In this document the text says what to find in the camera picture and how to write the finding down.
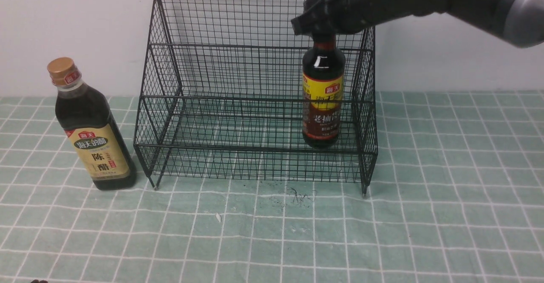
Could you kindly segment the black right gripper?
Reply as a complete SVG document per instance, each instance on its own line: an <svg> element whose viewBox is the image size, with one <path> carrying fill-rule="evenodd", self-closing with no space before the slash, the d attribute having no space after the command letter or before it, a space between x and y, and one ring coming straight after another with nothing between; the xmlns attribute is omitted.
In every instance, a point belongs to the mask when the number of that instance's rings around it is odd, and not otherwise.
<svg viewBox="0 0 544 283"><path fill-rule="evenodd" d="M294 35L355 34L408 16L443 13L449 0L305 0L304 13L291 19Z"/></svg>

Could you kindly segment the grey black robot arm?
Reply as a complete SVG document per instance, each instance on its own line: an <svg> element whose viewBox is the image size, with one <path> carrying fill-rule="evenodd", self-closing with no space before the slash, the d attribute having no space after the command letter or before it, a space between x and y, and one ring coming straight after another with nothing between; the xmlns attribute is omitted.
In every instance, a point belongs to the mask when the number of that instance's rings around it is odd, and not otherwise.
<svg viewBox="0 0 544 283"><path fill-rule="evenodd" d="M408 16L449 14L517 48L543 42L544 0L306 0L295 35L356 34Z"/></svg>

